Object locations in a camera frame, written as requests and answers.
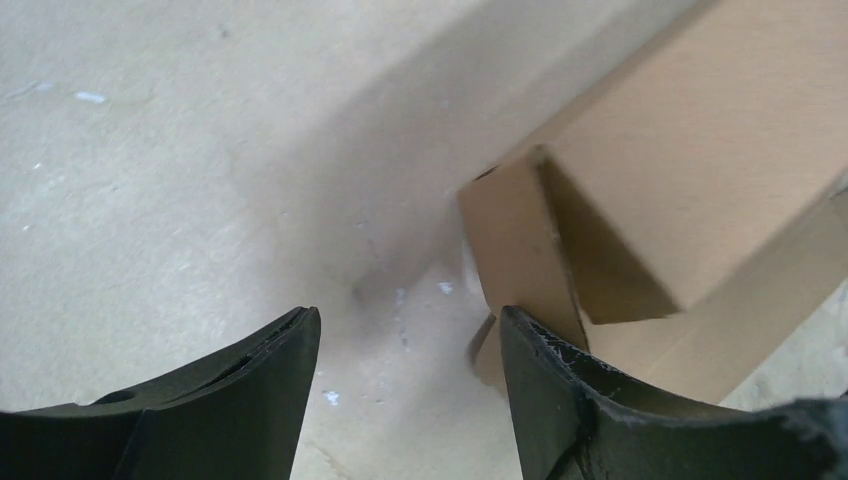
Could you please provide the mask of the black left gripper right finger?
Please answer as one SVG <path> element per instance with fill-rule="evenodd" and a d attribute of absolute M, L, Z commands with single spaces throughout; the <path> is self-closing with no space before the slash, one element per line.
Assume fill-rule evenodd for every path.
<path fill-rule="evenodd" d="M 843 479 L 847 402 L 744 412 L 638 380 L 524 310 L 500 319 L 512 425 L 526 479 Z"/>

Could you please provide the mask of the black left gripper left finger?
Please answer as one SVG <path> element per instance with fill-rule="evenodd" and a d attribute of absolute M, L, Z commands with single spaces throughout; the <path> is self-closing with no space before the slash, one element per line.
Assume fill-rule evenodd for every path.
<path fill-rule="evenodd" d="M 321 337 L 298 307 L 248 337 L 88 405 L 1 416 L 5 479 L 286 479 Z"/>

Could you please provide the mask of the brown cardboard box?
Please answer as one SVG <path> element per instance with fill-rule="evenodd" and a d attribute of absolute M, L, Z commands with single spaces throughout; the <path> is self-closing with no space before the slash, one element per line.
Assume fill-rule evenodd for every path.
<path fill-rule="evenodd" d="M 459 192 L 485 300 L 717 403 L 847 276 L 847 5 L 710 1 Z"/>

